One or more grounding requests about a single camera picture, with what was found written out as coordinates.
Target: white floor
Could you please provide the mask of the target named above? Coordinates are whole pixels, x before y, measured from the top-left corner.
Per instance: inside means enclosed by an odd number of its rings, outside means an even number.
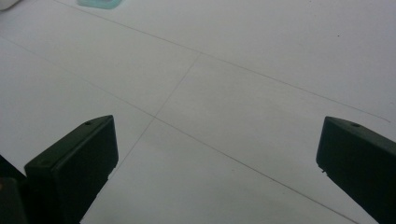
[[[84,224],[375,223],[316,165],[322,122],[396,140],[396,2],[21,0],[0,12],[0,153],[115,117]]]

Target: screw hole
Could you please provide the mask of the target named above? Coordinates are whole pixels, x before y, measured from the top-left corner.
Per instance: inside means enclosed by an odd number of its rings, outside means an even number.
[[[40,161],[39,164],[40,164],[40,165],[48,165],[48,164],[50,164],[50,161],[48,161],[48,160],[43,160],[43,161]]]

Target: tile grout line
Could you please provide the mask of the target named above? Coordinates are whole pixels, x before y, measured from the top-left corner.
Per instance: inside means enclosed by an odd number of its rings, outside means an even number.
[[[207,56],[207,57],[211,57],[211,58],[213,58],[213,59],[222,61],[222,62],[224,62],[224,63],[228,63],[228,64],[230,64],[230,65],[232,65],[232,66],[235,66],[235,67],[238,67],[238,68],[241,68],[241,69],[245,69],[245,70],[247,70],[247,71],[249,71],[249,72],[251,72],[251,73],[254,73],[254,74],[256,74],[256,75],[260,75],[260,76],[262,76],[262,77],[267,77],[267,78],[269,78],[269,79],[271,79],[271,80],[273,80],[273,81],[276,81],[276,82],[282,83],[282,84],[284,84],[284,85],[290,86],[290,87],[292,87],[292,88],[294,88],[294,89],[297,89],[297,90],[299,90],[299,91],[308,92],[308,93],[310,93],[310,94],[313,94],[313,95],[315,95],[315,96],[317,96],[317,97],[320,97],[320,98],[323,98],[323,99],[325,99],[325,100],[328,100],[328,101],[334,102],[334,103],[336,103],[336,104],[339,104],[339,105],[343,105],[343,106],[352,108],[352,109],[357,110],[357,111],[359,111],[359,112],[361,112],[361,113],[364,113],[364,114],[373,116],[373,117],[378,118],[378,119],[382,119],[382,120],[386,121],[387,123],[391,123],[391,121],[388,120],[388,119],[385,119],[385,118],[382,118],[382,117],[380,117],[380,116],[378,116],[378,115],[375,115],[375,114],[373,114],[373,113],[364,111],[364,110],[359,109],[359,108],[357,108],[357,107],[355,107],[355,106],[346,105],[346,104],[344,104],[344,103],[342,103],[342,102],[338,102],[338,101],[336,101],[336,100],[334,100],[334,99],[332,99],[332,98],[329,98],[329,97],[326,97],[326,96],[322,96],[322,95],[317,94],[317,93],[312,92],[312,91],[305,90],[305,89],[303,89],[303,88],[301,88],[301,87],[298,87],[298,86],[289,84],[288,82],[285,82],[285,81],[276,79],[276,78],[274,78],[274,77],[270,77],[270,76],[267,76],[267,75],[258,73],[258,72],[256,72],[256,71],[253,71],[253,70],[251,70],[251,69],[249,69],[249,68],[246,68],[246,67],[243,67],[243,66],[241,66],[241,65],[238,65],[238,64],[235,64],[235,63],[227,62],[227,61],[225,61],[225,60],[223,60],[223,59],[220,59],[220,58],[217,58],[217,57],[215,57],[215,56],[213,56],[213,55],[206,54],[206,53],[202,53],[202,54],[204,54],[204,55]]]
[[[102,186],[102,188],[100,189],[99,193],[96,195],[96,198],[98,198],[102,192],[103,189],[105,189],[105,187],[110,183],[110,180],[113,179],[113,177],[116,175],[117,171],[121,168],[121,166],[123,165],[123,163],[126,161],[127,157],[129,156],[129,154],[131,154],[131,152],[134,149],[134,146],[136,146],[136,144],[139,142],[140,138],[142,138],[142,136],[146,133],[146,130],[149,128],[149,126],[151,125],[151,123],[155,120],[154,117],[152,117],[151,121],[148,123],[148,126],[145,128],[145,130],[139,135],[139,137],[136,139],[136,142],[134,142],[134,144],[132,145],[131,149],[128,151],[128,153],[125,155],[125,157],[122,159],[122,161],[118,164],[118,166],[116,166],[114,168],[114,170],[110,173],[109,178],[107,179],[107,182]],[[93,207],[94,201],[91,204],[91,206],[88,208],[87,212],[85,213],[84,217],[91,211],[92,207]]]
[[[189,67],[189,69],[187,70],[186,74],[183,76],[183,78],[177,83],[177,85],[175,86],[175,88],[172,90],[172,92],[169,94],[168,98],[165,100],[165,102],[163,103],[163,105],[160,107],[160,109],[157,111],[157,113],[155,113],[154,118],[157,118],[158,114],[161,112],[161,110],[163,109],[163,107],[166,105],[166,103],[168,103],[169,99],[172,97],[172,95],[174,94],[174,92],[176,91],[177,87],[180,85],[180,83],[184,80],[184,78],[189,74],[190,70],[195,66],[196,62],[198,61],[198,59],[201,57],[201,53],[198,54],[198,56],[196,57],[196,59],[193,61],[193,63],[191,64],[191,66]]]
[[[187,46],[183,46],[183,45],[178,44],[178,43],[176,43],[176,42],[167,40],[167,39],[165,39],[165,38],[162,38],[162,37],[159,37],[159,36],[156,36],[156,35],[153,35],[153,34],[150,34],[150,33],[144,32],[144,31],[141,31],[141,30],[138,30],[138,29],[136,29],[136,28],[134,28],[134,27],[130,27],[130,26],[124,25],[124,24],[122,24],[122,23],[119,23],[119,22],[116,22],[116,21],[112,21],[112,20],[109,20],[109,19],[107,19],[107,18],[101,17],[101,16],[99,16],[99,15],[93,14],[93,13],[91,13],[91,12],[82,10],[82,9],[80,9],[80,8],[78,8],[78,7],[69,6],[69,5],[65,4],[65,3],[59,2],[59,1],[57,1],[57,0],[52,0],[52,1],[57,2],[57,3],[59,3],[59,4],[62,4],[62,5],[64,5],[64,6],[66,6],[66,7],[71,7],[71,8],[73,8],[73,9],[75,9],[75,10],[80,11],[80,12],[87,13],[87,14],[89,14],[89,15],[92,15],[92,16],[94,16],[94,17],[96,17],[96,18],[99,18],[99,19],[102,19],[102,20],[104,20],[104,21],[109,21],[109,22],[115,23],[115,24],[117,24],[117,25],[119,25],[119,26],[122,26],[122,27],[125,27],[125,28],[128,28],[128,29],[137,31],[137,32],[139,32],[139,33],[141,33],[141,34],[149,35],[149,36],[151,36],[151,37],[160,39],[160,40],[162,40],[162,41],[165,41],[165,42],[167,42],[167,43],[170,43],[170,44],[173,44],[173,45],[182,47],[182,48],[184,48],[184,49],[193,50],[193,51],[198,52],[198,53],[200,53],[200,54],[203,54],[203,55],[205,55],[205,56],[209,56],[209,57],[211,57],[211,58],[214,58],[214,59],[217,59],[217,60],[219,60],[219,61],[228,63],[228,64],[230,64],[230,65],[233,65],[233,66],[236,66],[236,67],[245,69],[245,70],[247,70],[247,71],[249,71],[249,72],[251,72],[251,73],[260,75],[260,76],[262,76],[262,77],[270,78],[270,79],[272,79],[272,80],[274,80],[274,81],[280,82],[280,83],[282,83],[282,84],[285,84],[285,85],[290,86],[290,87],[292,87],[292,88],[295,88],[295,89],[297,89],[297,90],[305,91],[305,92],[311,93],[311,94],[313,94],[313,95],[316,95],[317,97],[320,97],[320,98],[323,98],[323,99],[325,99],[325,100],[328,100],[328,101],[337,103],[337,104],[339,104],[339,105],[343,105],[343,106],[346,106],[346,107],[355,109],[355,110],[357,110],[357,111],[360,111],[361,113],[368,114],[368,115],[373,116],[373,117],[376,117],[376,118],[378,118],[378,119],[382,119],[382,120],[386,121],[387,123],[391,123],[391,121],[388,120],[388,119],[382,118],[382,117],[380,117],[380,116],[378,116],[378,115],[375,115],[375,114],[373,114],[373,113],[364,111],[364,110],[362,110],[362,109],[358,109],[358,108],[355,107],[355,106],[347,105],[347,104],[341,103],[341,102],[336,101],[336,100],[334,100],[334,99],[331,99],[331,98],[329,98],[329,97],[322,96],[322,95],[320,95],[320,94],[318,94],[318,93],[315,93],[315,92],[312,92],[312,91],[308,91],[308,90],[305,90],[305,89],[303,89],[303,88],[301,88],[301,87],[298,87],[298,86],[289,84],[289,83],[286,82],[286,81],[282,81],[282,80],[276,79],[276,78],[274,78],[274,77],[270,77],[270,76],[268,76],[268,75],[261,74],[261,73],[259,73],[259,72],[256,72],[256,71],[254,71],[254,70],[248,69],[248,68],[246,68],[246,67],[244,67],[244,66],[241,66],[241,65],[238,65],[238,64],[235,64],[235,63],[230,63],[230,62],[225,61],[225,60],[223,60],[223,59],[221,59],[221,58],[218,58],[218,57],[216,57],[216,56],[210,55],[210,54],[208,54],[208,53],[201,52],[200,50],[192,49],[192,48],[187,47]]]
[[[85,78],[83,78],[83,77],[78,76],[76,73],[74,73],[74,72],[72,72],[72,71],[69,71],[68,69],[64,68],[63,66],[61,66],[61,65],[59,65],[59,64],[57,64],[57,63],[54,63],[54,62],[48,60],[47,58],[45,58],[45,57],[43,57],[43,56],[41,56],[41,55],[35,53],[35,52],[32,51],[32,50],[29,50],[29,49],[25,48],[24,46],[19,45],[18,43],[15,43],[14,41],[12,41],[12,40],[10,40],[10,39],[4,37],[4,36],[1,36],[1,35],[0,35],[0,37],[1,37],[1,38],[4,38],[6,41],[8,41],[8,42],[11,43],[11,44],[13,44],[13,45],[15,45],[15,46],[17,46],[17,47],[19,47],[19,48],[21,48],[21,49],[24,49],[24,50],[28,51],[29,53],[31,53],[31,54],[37,56],[38,58],[40,58],[40,59],[46,61],[47,63],[50,63],[52,66],[55,66],[55,67],[57,67],[57,68],[59,68],[59,69],[65,71],[65,72],[71,74],[74,78],[80,79],[80,80],[84,81],[85,83],[91,85],[92,87],[94,87],[94,88],[96,88],[96,89],[98,89],[98,90],[100,90],[100,91],[103,91],[103,92],[109,94],[110,96],[112,96],[112,97],[114,97],[114,98],[116,98],[116,99],[118,99],[118,100],[124,102],[125,104],[127,104],[127,105],[129,105],[129,106],[131,106],[131,107],[133,107],[133,108],[135,108],[135,109],[137,109],[137,110],[139,110],[139,111],[141,111],[141,112],[143,112],[143,113],[149,115],[150,117],[153,117],[153,118],[154,118],[154,116],[151,115],[149,112],[146,112],[146,111],[144,111],[143,109],[141,109],[140,107],[138,107],[138,106],[136,106],[136,105],[133,105],[133,104],[129,103],[128,101],[126,101],[126,100],[120,98],[119,96],[115,95],[114,93],[112,93],[112,92],[110,92],[110,91],[107,91],[107,90],[105,90],[104,88],[102,88],[102,87],[100,87],[100,86],[97,86],[96,84],[91,83],[89,80],[87,80],[87,79],[85,79]]]
[[[353,220],[352,218],[347,217],[346,215],[343,215],[343,214],[341,214],[340,212],[335,211],[334,209],[332,209],[332,208],[326,206],[326,205],[323,204],[323,203],[317,202],[316,200],[312,199],[311,197],[309,197],[309,196],[307,196],[307,195],[301,193],[301,192],[298,191],[297,189],[293,189],[292,187],[289,187],[289,186],[287,186],[286,184],[283,184],[282,182],[280,182],[280,181],[278,181],[278,180],[272,178],[271,176],[266,175],[265,173],[263,173],[263,172],[261,172],[261,171],[255,169],[255,168],[253,168],[253,167],[251,167],[251,166],[249,166],[249,165],[247,165],[247,164],[245,164],[245,163],[243,163],[243,162],[241,162],[241,161],[235,159],[234,157],[227,155],[226,153],[224,153],[224,152],[222,152],[222,151],[220,151],[220,150],[218,150],[218,149],[216,149],[216,148],[210,146],[209,144],[207,144],[207,143],[205,143],[205,142],[199,140],[198,138],[196,138],[196,137],[194,137],[194,136],[192,136],[192,135],[190,135],[190,134],[188,134],[188,133],[183,132],[182,130],[180,130],[179,128],[173,126],[172,124],[169,124],[168,122],[166,122],[166,121],[164,121],[164,120],[162,120],[162,119],[158,119],[158,118],[155,118],[155,119],[157,119],[157,120],[163,122],[164,124],[169,125],[170,127],[174,128],[174,129],[176,129],[176,130],[178,130],[179,132],[181,132],[181,133],[183,133],[183,134],[186,134],[188,137],[190,137],[190,138],[194,139],[195,141],[197,141],[197,142],[199,142],[199,143],[201,143],[201,144],[203,144],[203,145],[205,145],[205,146],[211,148],[212,150],[217,151],[218,153],[220,153],[220,154],[226,156],[227,158],[229,158],[229,159],[231,159],[231,160],[233,160],[233,161],[236,161],[236,162],[240,163],[241,165],[247,167],[248,169],[250,169],[250,170],[252,170],[252,171],[254,171],[254,172],[256,172],[256,173],[258,173],[259,175],[262,175],[262,176],[264,176],[264,177],[266,177],[266,178],[269,178],[270,180],[276,182],[277,184],[279,184],[279,185],[281,185],[281,186],[283,186],[283,187],[285,187],[285,188],[287,188],[287,189],[290,189],[291,191],[293,191],[293,192],[295,192],[295,193],[297,193],[297,194],[303,196],[304,198],[308,199],[309,201],[311,201],[311,202],[313,202],[313,203],[316,203],[316,204],[318,204],[318,205],[320,205],[320,206],[322,206],[322,207],[324,207],[324,208],[326,208],[326,209],[328,209],[328,210],[334,212],[334,213],[337,214],[338,216],[343,217],[343,218],[345,218],[345,219],[347,219],[347,220],[349,220],[349,221],[351,221],[351,222],[353,222],[353,223],[359,224],[359,222]]]

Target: light blue object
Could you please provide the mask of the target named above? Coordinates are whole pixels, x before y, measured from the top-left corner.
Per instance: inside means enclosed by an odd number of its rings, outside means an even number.
[[[77,0],[77,3],[84,7],[111,9],[118,6],[121,1],[122,0]]]

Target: white tile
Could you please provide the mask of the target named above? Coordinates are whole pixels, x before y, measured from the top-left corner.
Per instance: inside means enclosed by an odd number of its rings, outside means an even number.
[[[152,116],[0,37],[0,154],[23,165],[86,120],[113,115],[120,161]]]
[[[352,222],[154,120],[82,223]]]
[[[361,223],[369,216],[316,164],[325,116],[356,121],[391,139],[382,119],[202,56],[158,118]]]
[[[20,0],[18,3],[16,3],[14,6],[8,8],[7,10],[0,11],[0,24],[9,22],[15,18],[17,18],[19,15],[24,13],[25,10],[28,10],[28,8],[35,2],[36,0]]]
[[[1,35],[155,115],[198,56],[63,4],[40,0]]]
[[[396,122],[395,1],[125,0],[113,10],[80,8]]]

